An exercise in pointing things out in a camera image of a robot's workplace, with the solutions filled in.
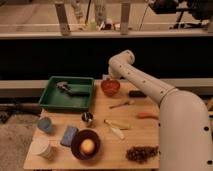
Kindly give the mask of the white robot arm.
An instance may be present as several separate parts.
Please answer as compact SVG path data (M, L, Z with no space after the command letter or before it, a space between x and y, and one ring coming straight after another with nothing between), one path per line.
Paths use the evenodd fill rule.
M109 59L112 78L124 77L159 106L159 171L213 171L208 109L191 91L180 90L135 67L125 50Z

